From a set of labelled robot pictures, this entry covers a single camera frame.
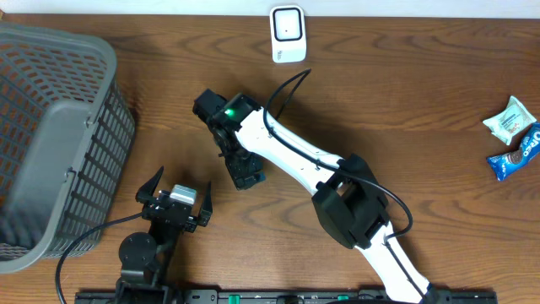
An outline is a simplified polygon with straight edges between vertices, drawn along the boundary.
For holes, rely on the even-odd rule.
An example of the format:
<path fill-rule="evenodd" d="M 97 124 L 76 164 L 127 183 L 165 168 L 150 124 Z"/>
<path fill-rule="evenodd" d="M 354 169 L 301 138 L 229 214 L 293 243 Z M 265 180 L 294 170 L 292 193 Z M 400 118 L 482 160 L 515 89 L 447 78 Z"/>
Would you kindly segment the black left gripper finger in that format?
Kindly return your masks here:
<path fill-rule="evenodd" d="M 135 199 L 141 204 L 148 204 L 155 200 L 154 192 L 163 175 L 164 167 L 161 166 L 156 173 L 145 182 L 137 191 Z"/>
<path fill-rule="evenodd" d="M 213 214 L 213 204 L 211 199 L 212 183 L 209 182 L 206 188 L 205 196 L 199 209 L 197 224 L 206 227 Z"/>

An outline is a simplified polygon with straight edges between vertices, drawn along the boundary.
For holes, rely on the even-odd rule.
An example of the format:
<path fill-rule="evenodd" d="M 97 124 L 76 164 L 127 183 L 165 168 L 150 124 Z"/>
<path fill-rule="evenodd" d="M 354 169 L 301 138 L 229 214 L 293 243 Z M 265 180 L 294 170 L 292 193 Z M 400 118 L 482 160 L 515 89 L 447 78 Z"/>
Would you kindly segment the grey plastic mesh basket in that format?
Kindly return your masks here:
<path fill-rule="evenodd" d="M 1 25 L 1 270 L 100 241 L 135 135 L 104 40 Z"/>

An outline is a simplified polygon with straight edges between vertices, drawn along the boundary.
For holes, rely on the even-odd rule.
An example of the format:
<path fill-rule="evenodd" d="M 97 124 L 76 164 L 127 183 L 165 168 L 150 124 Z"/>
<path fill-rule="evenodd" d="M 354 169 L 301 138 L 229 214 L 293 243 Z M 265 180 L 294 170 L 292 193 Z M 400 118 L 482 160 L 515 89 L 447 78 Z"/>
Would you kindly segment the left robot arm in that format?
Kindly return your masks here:
<path fill-rule="evenodd" d="M 211 186 L 207 185 L 198 215 L 192 215 L 197 191 L 175 185 L 170 191 L 156 188 L 164 169 L 137 191 L 135 199 L 143 205 L 142 218 L 150 222 L 147 232 L 127 236 L 119 247 L 121 277 L 116 282 L 116 304 L 169 304 L 182 301 L 182 294 L 165 282 L 167 269 L 179 237 L 205 226 L 213 213 Z"/>

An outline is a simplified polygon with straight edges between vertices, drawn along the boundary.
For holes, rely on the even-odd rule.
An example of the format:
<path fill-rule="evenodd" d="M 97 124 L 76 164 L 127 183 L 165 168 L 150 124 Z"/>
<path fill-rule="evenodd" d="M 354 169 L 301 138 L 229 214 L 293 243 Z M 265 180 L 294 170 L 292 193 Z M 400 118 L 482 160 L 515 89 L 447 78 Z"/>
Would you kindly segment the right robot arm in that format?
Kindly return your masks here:
<path fill-rule="evenodd" d="M 213 135 L 237 189 L 263 182 L 262 162 L 268 160 L 306 189 L 325 232 L 364 256 L 391 300 L 437 302 L 436 288 L 397 240 L 410 229 L 395 231 L 386 211 L 390 199 L 399 203 L 400 198 L 379 184 L 362 158 L 318 149 L 247 95 L 226 100 L 205 90 L 194 100 L 193 112 Z"/>

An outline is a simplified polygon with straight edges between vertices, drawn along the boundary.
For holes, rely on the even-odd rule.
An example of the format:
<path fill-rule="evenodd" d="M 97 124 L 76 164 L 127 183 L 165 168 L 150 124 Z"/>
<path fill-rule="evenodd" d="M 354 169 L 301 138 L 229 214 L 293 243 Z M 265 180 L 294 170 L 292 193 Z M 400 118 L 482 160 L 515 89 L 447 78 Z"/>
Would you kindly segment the blue Oreo cookie pack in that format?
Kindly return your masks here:
<path fill-rule="evenodd" d="M 502 155 L 490 156 L 487 163 L 497 180 L 504 181 L 511 174 L 526 166 L 539 154 L 539 123 L 534 122 L 522 138 L 519 149 Z"/>

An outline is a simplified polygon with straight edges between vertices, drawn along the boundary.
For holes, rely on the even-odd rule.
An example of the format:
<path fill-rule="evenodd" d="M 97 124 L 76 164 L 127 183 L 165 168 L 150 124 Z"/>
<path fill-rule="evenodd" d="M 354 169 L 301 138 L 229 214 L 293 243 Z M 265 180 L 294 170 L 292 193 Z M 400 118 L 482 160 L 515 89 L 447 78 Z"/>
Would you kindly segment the white mint tissue pack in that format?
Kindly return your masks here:
<path fill-rule="evenodd" d="M 515 135 L 536 121 L 525 106 L 511 95 L 506 108 L 501 113 L 483 120 L 483 125 L 505 145 L 510 145 Z"/>

